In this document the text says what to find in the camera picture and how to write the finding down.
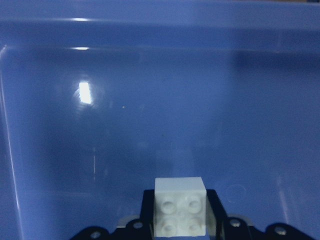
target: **white plastic block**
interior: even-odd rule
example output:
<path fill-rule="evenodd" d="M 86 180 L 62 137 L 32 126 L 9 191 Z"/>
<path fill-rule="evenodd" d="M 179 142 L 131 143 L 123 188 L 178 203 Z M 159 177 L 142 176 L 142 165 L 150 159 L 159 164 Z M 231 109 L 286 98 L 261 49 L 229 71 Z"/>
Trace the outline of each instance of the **white plastic block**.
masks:
<path fill-rule="evenodd" d="M 154 186 L 154 235 L 206 235 L 207 191 L 201 177 L 159 177 Z"/>

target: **black plastic part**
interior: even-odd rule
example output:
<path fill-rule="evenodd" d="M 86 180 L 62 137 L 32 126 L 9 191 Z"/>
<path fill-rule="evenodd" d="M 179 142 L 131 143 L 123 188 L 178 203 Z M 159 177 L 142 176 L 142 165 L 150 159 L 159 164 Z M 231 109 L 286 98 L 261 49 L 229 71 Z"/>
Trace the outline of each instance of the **black plastic part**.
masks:
<path fill-rule="evenodd" d="M 298 229 L 275 223 L 265 232 L 237 217 L 228 217 L 215 190 L 206 190 L 206 228 L 211 240 L 314 240 Z M 155 191 L 145 190 L 139 219 L 113 233 L 98 226 L 87 227 L 70 240 L 153 240 Z"/>
<path fill-rule="evenodd" d="M 267 240 L 314 240 L 302 231 L 285 223 L 275 223 L 265 230 Z"/>
<path fill-rule="evenodd" d="M 247 223 L 237 217 L 228 217 L 223 222 L 222 238 L 224 240 L 251 240 Z"/>
<path fill-rule="evenodd" d="M 264 232 L 259 231 L 254 226 L 249 226 L 248 228 L 253 240 L 267 240 L 266 234 Z"/>
<path fill-rule="evenodd" d="M 222 223 L 228 216 L 215 190 L 206 190 L 206 206 L 206 227 L 209 237 L 211 240 L 220 240 Z"/>
<path fill-rule="evenodd" d="M 70 240 L 109 240 L 109 232 L 99 226 L 90 226 L 83 229 Z"/>
<path fill-rule="evenodd" d="M 149 223 L 154 221 L 155 190 L 144 190 L 140 219 Z"/>

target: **lego stud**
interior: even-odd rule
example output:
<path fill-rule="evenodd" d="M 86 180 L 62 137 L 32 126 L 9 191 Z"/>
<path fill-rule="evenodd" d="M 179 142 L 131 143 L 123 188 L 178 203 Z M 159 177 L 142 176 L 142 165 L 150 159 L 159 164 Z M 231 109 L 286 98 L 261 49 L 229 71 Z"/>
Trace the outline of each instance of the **lego stud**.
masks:
<path fill-rule="evenodd" d="M 171 199 L 163 201 L 160 209 L 164 214 L 173 214 L 177 210 L 175 203 Z"/>
<path fill-rule="evenodd" d="M 174 219 L 167 219 L 163 221 L 161 228 L 164 237 L 174 237 L 177 234 L 177 223 Z"/>
<path fill-rule="evenodd" d="M 198 218 L 191 218 L 188 221 L 188 231 L 191 236 L 199 236 L 202 235 L 202 229 L 200 225 L 200 220 Z"/>
<path fill-rule="evenodd" d="M 202 209 L 200 198 L 197 196 L 189 197 L 187 200 L 187 209 L 191 214 L 197 214 Z"/>

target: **plastic bin wall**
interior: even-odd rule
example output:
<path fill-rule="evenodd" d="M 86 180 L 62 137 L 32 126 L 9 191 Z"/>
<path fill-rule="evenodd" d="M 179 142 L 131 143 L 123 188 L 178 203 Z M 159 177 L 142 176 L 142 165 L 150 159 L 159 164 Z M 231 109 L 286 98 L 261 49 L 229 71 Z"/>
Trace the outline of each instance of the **plastic bin wall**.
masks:
<path fill-rule="evenodd" d="M 311 3 L 1 1 L 0 239 L 112 232 L 189 176 L 318 238 L 319 23 Z"/>

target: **metal screw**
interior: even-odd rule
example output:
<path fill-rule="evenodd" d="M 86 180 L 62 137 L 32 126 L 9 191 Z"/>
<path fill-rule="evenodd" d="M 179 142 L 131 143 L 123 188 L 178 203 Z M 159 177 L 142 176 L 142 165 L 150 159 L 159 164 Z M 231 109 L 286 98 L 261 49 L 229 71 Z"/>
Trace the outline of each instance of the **metal screw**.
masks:
<path fill-rule="evenodd" d="M 140 222 L 140 221 L 137 221 L 137 222 L 135 222 L 135 223 L 133 224 L 133 227 L 134 227 L 135 229 L 140 229 L 140 228 L 142 228 L 143 226 L 144 226 L 143 223 Z"/>
<path fill-rule="evenodd" d="M 284 236 L 287 234 L 287 231 L 282 226 L 276 226 L 274 229 L 275 233 L 281 236 Z"/>
<path fill-rule="evenodd" d="M 234 219 L 233 218 L 233 219 L 230 220 L 230 224 L 231 224 L 232 227 L 238 228 L 238 227 L 240 227 L 241 222 L 238 219 Z"/>
<path fill-rule="evenodd" d="M 101 233 L 99 231 L 94 231 L 91 233 L 90 238 L 91 239 L 98 239 L 101 236 Z"/>

